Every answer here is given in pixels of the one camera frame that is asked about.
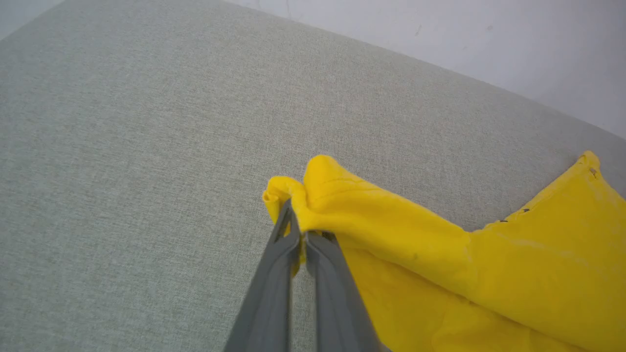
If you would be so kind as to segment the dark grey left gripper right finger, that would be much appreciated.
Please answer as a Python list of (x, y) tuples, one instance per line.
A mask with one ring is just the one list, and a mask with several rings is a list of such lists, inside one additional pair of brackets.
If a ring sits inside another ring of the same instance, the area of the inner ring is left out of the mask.
[(319, 352), (382, 352), (335, 234), (306, 232), (307, 270), (315, 280)]

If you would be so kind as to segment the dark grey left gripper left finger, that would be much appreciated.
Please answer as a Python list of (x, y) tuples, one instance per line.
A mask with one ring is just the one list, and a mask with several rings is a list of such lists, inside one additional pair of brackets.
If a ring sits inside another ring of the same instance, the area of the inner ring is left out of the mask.
[(291, 201), (280, 209), (225, 352), (288, 352), (291, 280), (299, 270), (300, 230)]

